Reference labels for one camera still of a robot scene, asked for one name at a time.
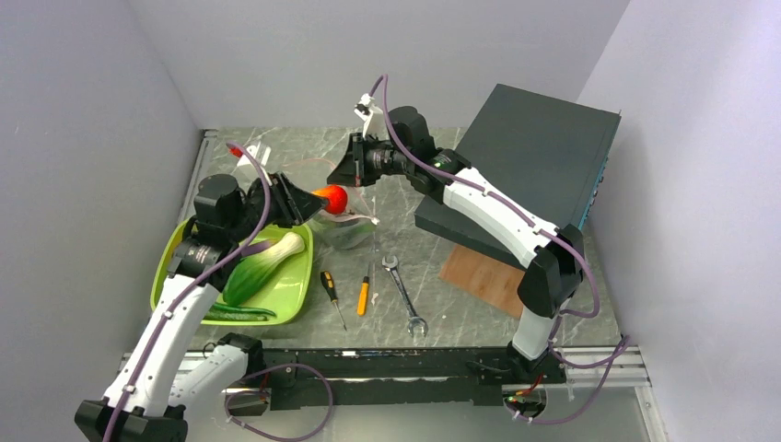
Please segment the clear zip top bag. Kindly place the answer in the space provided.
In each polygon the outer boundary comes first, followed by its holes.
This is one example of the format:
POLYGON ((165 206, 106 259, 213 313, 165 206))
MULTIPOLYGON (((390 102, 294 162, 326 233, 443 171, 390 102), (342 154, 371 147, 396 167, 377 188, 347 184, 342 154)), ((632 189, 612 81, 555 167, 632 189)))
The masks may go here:
MULTIPOLYGON (((313 192, 328 186, 326 178, 335 167, 336 165, 328 159, 311 157, 284 163, 282 171, 299 188, 313 192)), ((345 212, 340 215, 331 215, 323 210, 307 222, 315 237, 329 246, 331 245, 323 240, 321 232, 333 223, 365 218, 371 220, 376 227, 379 224, 379 220, 371 214, 371 210, 359 190, 345 186, 340 187, 346 190, 349 197, 345 212)))

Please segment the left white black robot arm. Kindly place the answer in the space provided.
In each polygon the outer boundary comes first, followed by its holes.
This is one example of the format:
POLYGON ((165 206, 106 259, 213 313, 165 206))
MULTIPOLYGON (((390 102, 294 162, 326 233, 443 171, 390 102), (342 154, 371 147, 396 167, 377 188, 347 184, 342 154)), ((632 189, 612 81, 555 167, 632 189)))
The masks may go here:
POLYGON ((327 204, 282 173, 262 174, 247 191, 231 175, 203 179, 138 344, 102 398, 84 400, 76 411, 87 440, 183 441, 197 401, 236 382, 257 384, 266 368, 262 342, 233 332, 184 378, 177 373, 250 241, 268 225, 300 226, 327 204))

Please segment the red bell pepper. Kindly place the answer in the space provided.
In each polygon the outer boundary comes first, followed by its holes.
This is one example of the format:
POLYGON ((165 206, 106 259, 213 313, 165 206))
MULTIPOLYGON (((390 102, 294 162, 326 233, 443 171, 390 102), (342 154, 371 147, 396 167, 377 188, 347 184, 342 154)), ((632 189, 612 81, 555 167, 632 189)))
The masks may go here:
POLYGON ((338 185, 328 185, 312 192, 327 200, 324 211, 331 215, 340 215, 345 212, 349 197, 345 189, 338 185))

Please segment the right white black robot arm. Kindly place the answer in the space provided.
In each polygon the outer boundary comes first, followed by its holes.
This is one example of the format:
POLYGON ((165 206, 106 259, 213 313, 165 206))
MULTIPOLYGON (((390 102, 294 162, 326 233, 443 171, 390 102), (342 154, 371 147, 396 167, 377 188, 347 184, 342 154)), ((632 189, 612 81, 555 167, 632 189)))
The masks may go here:
POLYGON ((529 382, 542 372, 554 337, 554 319, 584 276, 582 235, 548 222, 515 203, 452 149, 438 148, 416 108, 385 113, 370 97, 355 106, 363 122, 352 134, 330 184, 367 187, 402 175, 423 195, 471 219, 518 260, 523 305, 507 358, 512 378, 529 382))

